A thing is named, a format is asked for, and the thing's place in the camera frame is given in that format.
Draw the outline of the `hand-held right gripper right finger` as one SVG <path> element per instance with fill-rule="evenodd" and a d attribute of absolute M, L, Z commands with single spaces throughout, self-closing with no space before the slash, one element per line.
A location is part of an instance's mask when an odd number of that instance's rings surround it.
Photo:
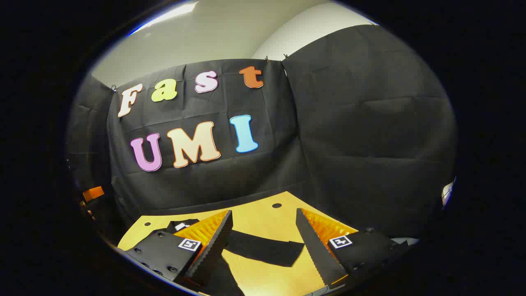
<path fill-rule="evenodd" d="M 329 288 L 354 287 L 383 272 L 410 249 L 374 229 L 358 231 L 304 208 L 295 224 Z"/>

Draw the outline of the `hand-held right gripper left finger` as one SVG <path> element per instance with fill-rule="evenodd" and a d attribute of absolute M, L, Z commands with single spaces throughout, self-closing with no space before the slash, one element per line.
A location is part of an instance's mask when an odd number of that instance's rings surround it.
<path fill-rule="evenodd" d="M 201 288 L 209 282 L 233 228 L 233 213 L 224 210 L 175 234 L 154 230 L 127 257 L 164 280 Z"/>

